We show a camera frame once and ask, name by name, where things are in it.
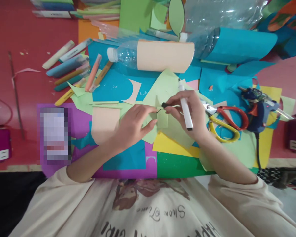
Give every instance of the yellow crayon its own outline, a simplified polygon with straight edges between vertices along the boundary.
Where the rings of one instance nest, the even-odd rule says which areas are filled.
[[[68,90],[59,100],[56,101],[55,106],[61,106],[67,99],[69,99],[74,94],[73,90]]]

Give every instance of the hand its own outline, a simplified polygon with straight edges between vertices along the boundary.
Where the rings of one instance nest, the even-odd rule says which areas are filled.
[[[188,131],[186,129],[180,102],[181,98],[185,98],[189,105],[193,122],[193,131]],[[167,111],[166,113],[171,114],[174,118],[176,118],[181,124],[182,128],[191,138],[200,143],[203,139],[206,139],[210,136],[210,132],[206,127],[205,108],[195,91],[180,91],[176,95],[170,97],[166,103],[170,105],[165,108]]]
[[[122,118],[116,134],[112,137],[114,144],[122,150],[133,146],[147,135],[157,123],[151,120],[144,128],[142,124],[150,113],[157,109],[149,105],[135,104]]]

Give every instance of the scissors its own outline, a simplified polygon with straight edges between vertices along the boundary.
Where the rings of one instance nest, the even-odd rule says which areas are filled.
[[[214,107],[212,105],[210,105],[209,103],[207,103],[206,101],[201,99],[201,102],[203,104],[203,106],[205,107],[206,113],[208,115],[208,118],[210,119],[209,122],[209,129],[212,133],[214,133],[216,135],[216,138],[218,141],[222,142],[222,143],[229,143],[229,142],[235,142],[237,140],[239,140],[240,138],[240,133],[239,131],[243,131],[245,129],[247,129],[248,125],[249,125],[249,119],[248,116],[246,115],[246,113],[237,107],[234,106],[220,106],[220,107]],[[238,112],[241,115],[242,118],[242,126],[238,127],[226,114],[225,110],[233,110]],[[219,113],[221,114],[224,119],[229,123],[226,124],[224,123],[222,120],[217,119],[214,114],[215,113]],[[230,130],[234,136],[233,138],[226,140],[226,139],[222,139],[216,132],[215,127],[214,127],[214,123],[217,125],[220,125],[228,130]]]

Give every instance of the red scissor handle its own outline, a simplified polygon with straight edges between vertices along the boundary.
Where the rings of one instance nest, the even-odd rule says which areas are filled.
[[[238,112],[241,115],[242,118],[242,126],[238,127],[237,124],[235,124],[226,114],[225,110],[234,110],[236,112]],[[249,119],[248,116],[246,115],[246,113],[237,107],[234,106],[220,106],[217,108],[217,112],[220,113],[224,119],[229,123],[230,126],[232,126],[233,128],[237,129],[238,131],[243,131],[246,130],[248,125],[249,125]]]

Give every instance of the white marker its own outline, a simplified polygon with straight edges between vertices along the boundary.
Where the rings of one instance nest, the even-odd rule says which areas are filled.
[[[88,47],[93,40],[91,38],[86,39],[82,43],[78,44],[76,47],[74,47],[72,50],[70,50],[68,53],[64,54],[59,58],[59,60],[63,63],[66,60],[72,58],[76,54],[80,53],[84,48]]]
[[[184,86],[182,84],[182,81],[179,79],[179,91],[184,91]],[[190,113],[190,109],[188,108],[188,104],[185,98],[182,98],[181,100],[181,106],[183,110],[183,116],[184,116],[184,121],[185,125],[188,131],[193,130],[193,122],[192,122],[192,117]]]
[[[65,53],[67,53],[69,50],[72,49],[72,47],[75,46],[75,43],[71,40],[65,46],[63,46],[60,50],[58,50],[53,56],[51,56],[50,59],[48,59],[44,64],[44,69],[50,69],[52,65],[54,65],[58,59],[63,56]]]

